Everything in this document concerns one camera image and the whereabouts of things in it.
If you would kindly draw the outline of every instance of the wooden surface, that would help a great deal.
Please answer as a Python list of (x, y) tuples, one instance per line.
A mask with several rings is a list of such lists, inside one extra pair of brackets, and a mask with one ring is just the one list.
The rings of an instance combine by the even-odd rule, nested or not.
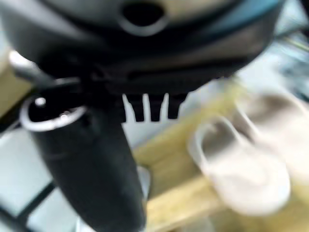
[(228, 114), (233, 99), (242, 93), (230, 88), (216, 102), (135, 150), (136, 161), (152, 173), (148, 232), (174, 231), (207, 216), (216, 232), (309, 232), (309, 186), (293, 183), (290, 202), (274, 215), (243, 217), (223, 205), (186, 151), (187, 139), (198, 124), (217, 113)]
[(186, 142), (201, 122), (233, 109), (233, 99), (241, 92), (238, 87), (229, 88), (223, 97), (207, 108), (183, 119), (135, 150), (137, 163), (152, 174), (147, 204), (148, 232), (171, 231), (201, 215), (224, 209), (207, 179), (187, 154)]
[(0, 67), (0, 118), (15, 106), (30, 90), (31, 85), (18, 79), (6, 65)]

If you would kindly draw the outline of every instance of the slipper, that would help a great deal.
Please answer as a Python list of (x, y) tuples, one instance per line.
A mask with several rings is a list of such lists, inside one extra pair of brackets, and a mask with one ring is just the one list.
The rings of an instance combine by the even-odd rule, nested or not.
[(268, 147), (253, 146), (226, 118), (201, 125), (188, 151), (222, 201), (240, 214), (269, 215), (289, 199), (284, 163)]
[(276, 150), (296, 182), (309, 184), (309, 111), (299, 99), (284, 93), (238, 102), (233, 124), (256, 144)]

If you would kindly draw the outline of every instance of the wooden floor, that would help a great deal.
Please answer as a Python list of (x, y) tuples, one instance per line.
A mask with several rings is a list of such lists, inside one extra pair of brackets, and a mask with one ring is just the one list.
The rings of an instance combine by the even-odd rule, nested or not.
[(148, 232), (177, 231), (207, 216), (217, 232), (309, 232), (309, 187), (293, 184), (290, 202), (277, 214), (242, 217), (223, 205), (186, 151), (187, 139), (196, 127), (218, 113), (228, 114), (234, 99), (243, 93), (231, 86), (216, 102), (135, 150), (136, 161), (152, 173)]

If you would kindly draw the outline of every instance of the white floor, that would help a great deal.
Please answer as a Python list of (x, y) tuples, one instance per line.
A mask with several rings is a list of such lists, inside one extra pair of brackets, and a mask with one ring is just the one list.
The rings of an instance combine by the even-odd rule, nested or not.
[[(278, 51), (278, 46), (270, 48), (241, 70), (238, 75), (242, 83), (253, 91), (280, 90), (284, 81), (278, 70), (287, 65), (289, 58)], [(180, 118), (211, 101), (222, 90), (221, 82), (212, 82), (191, 93), (181, 107)], [(166, 127), (177, 123), (166, 119), (166, 101), (163, 104), (162, 121), (150, 123), (149, 104), (146, 100), (145, 96), (145, 123), (135, 123), (131, 108), (126, 104), (129, 113), (124, 129), (131, 147), (140, 145)], [(14, 215), (51, 181), (38, 151), (23, 130), (17, 130), (0, 139), (0, 170), (0, 203)], [(59, 190), (56, 190), (33, 213), (29, 225), (42, 232), (68, 232), (73, 230), (76, 217)], [(10, 230), (0, 224), (0, 231)]]

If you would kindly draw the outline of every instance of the white slipper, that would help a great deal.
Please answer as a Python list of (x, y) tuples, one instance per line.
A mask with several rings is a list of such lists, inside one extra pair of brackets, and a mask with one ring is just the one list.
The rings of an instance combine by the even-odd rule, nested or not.
[(254, 96), (237, 103), (234, 125), (285, 161), (290, 176), (309, 185), (309, 111), (291, 94)]
[(289, 199), (284, 163), (266, 147), (250, 144), (223, 117), (201, 125), (189, 140), (188, 151), (223, 202), (240, 214), (265, 216)]

